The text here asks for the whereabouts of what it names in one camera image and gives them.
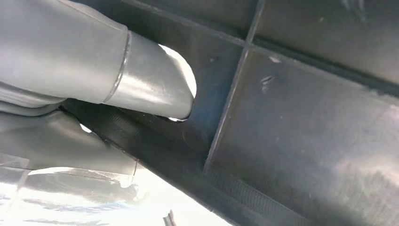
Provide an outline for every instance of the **scratch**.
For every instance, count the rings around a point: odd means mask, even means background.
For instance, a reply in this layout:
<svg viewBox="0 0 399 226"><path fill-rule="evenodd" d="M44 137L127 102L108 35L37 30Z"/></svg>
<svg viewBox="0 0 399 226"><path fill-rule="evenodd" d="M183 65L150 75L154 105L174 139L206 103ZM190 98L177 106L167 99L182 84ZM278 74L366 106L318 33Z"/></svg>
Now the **scratch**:
<svg viewBox="0 0 399 226"><path fill-rule="evenodd" d="M267 76L261 79L262 84L262 92L266 94L267 90L269 89L269 84L274 80L274 76Z"/></svg>
<svg viewBox="0 0 399 226"><path fill-rule="evenodd" d="M353 12L362 22L366 22L366 7L364 0L341 0L348 12Z"/></svg>

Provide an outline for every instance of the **black plastic surface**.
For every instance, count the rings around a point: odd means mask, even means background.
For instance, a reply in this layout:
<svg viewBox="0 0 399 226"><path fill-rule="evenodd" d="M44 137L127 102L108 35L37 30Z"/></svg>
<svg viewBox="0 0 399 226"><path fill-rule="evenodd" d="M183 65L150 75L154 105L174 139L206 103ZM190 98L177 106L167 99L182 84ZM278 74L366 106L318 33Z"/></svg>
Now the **black plastic surface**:
<svg viewBox="0 0 399 226"><path fill-rule="evenodd" d="M267 0L256 36L399 84L395 0Z"/></svg>
<svg viewBox="0 0 399 226"><path fill-rule="evenodd" d="M319 224L395 225L397 101L251 52L210 165Z"/></svg>
<svg viewBox="0 0 399 226"><path fill-rule="evenodd" d="M198 86L180 124L65 105L93 131L239 225L397 225L395 2L83 2L178 51Z"/></svg>

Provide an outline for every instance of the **black plastic panel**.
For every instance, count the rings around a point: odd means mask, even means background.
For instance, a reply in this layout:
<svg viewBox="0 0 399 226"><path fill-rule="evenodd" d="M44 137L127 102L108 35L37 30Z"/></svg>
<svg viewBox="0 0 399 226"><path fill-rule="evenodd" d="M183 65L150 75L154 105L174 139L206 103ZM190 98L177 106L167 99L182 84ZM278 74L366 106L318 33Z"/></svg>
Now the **black plastic panel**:
<svg viewBox="0 0 399 226"><path fill-rule="evenodd" d="M256 0L145 0L143 2L167 8L185 18L207 25L220 25L245 38L254 15Z"/></svg>
<svg viewBox="0 0 399 226"><path fill-rule="evenodd" d="M180 124L64 105L94 132L235 224L399 222L398 3L81 2L182 54L198 85Z"/></svg>
<svg viewBox="0 0 399 226"><path fill-rule="evenodd" d="M257 37L399 84L399 2L266 0Z"/></svg>
<svg viewBox="0 0 399 226"><path fill-rule="evenodd" d="M394 225L396 101L272 52L243 73L212 165L323 225Z"/></svg>

